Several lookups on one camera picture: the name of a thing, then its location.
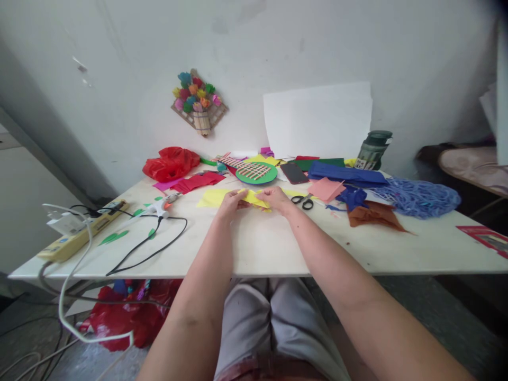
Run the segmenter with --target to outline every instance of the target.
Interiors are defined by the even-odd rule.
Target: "person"
[[[138,375],[162,380],[349,380],[298,278],[231,279],[230,225],[249,207],[226,194]],[[311,275],[379,380],[473,380],[468,371],[279,187],[258,198],[287,219]]]

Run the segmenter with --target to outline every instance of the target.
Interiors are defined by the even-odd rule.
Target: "left hand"
[[[216,217],[226,218],[228,220],[232,220],[234,217],[234,213],[239,209],[245,209],[250,207],[247,201],[242,200],[245,196],[247,196],[248,190],[244,190],[243,192],[239,192],[237,190],[232,190],[229,193],[226,193],[224,199],[222,200],[222,204],[219,207],[219,211],[217,212]]]

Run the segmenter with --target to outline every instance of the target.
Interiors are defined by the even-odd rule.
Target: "scissors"
[[[304,196],[294,196],[291,197],[291,201],[293,204],[299,204],[303,202],[302,209],[303,210],[310,210],[314,207],[314,202],[311,200],[312,195],[309,193],[308,195]]]

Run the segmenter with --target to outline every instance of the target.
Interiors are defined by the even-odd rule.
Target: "black scissors handle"
[[[305,201],[303,202],[302,204],[302,209],[303,210],[310,210],[312,209],[312,207],[314,206],[314,202],[309,198],[309,196],[294,196],[294,197],[291,197],[291,201],[293,202],[293,204],[299,204],[300,202],[303,201],[303,199],[305,199]]]

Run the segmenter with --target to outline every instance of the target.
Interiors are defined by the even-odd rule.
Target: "power strip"
[[[100,217],[87,220],[90,224],[90,228],[92,228],[92,234],[94,236],[103,231],[111,221],[122,214],[122,212],[118,210],[126,211],[129,208],[129,204],[124,199],[118,199],[111,201],[105,207],[114,208],[116,210],[100,209],[98,211],[101,213]],[[76,254],[87,242],[88,229],[85,227],[74,235],[64,235],[57,239],[37,254],[37,257],[50,262],[62,263]]]

